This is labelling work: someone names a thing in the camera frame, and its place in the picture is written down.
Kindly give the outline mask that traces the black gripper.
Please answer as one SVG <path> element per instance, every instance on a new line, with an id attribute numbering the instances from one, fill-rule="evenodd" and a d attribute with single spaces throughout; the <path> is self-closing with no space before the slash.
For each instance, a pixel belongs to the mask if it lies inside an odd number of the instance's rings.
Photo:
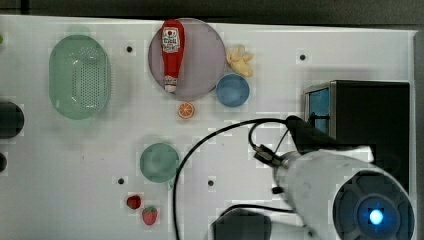
<path id="1" fill-rule="evenodd" d="M 286 127 L 300 154 L 307 154 L 320 149 L 345 151 L 354 148 L 353 145 L 342 144 L 336 141 L 326 133 L 294 115 L 286 118 Z"/>

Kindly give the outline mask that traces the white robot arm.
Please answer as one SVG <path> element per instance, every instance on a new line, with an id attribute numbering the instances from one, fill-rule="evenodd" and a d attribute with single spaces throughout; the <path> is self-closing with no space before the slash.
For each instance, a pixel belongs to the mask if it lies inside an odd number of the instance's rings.
<path id="1" fill-rule="evenodd" d="M 296 149 L 276 160 L 273 177 L 308 240 L 413 240 L 415 216 L 398 181 L 296 116 L 286 119 Z"/>

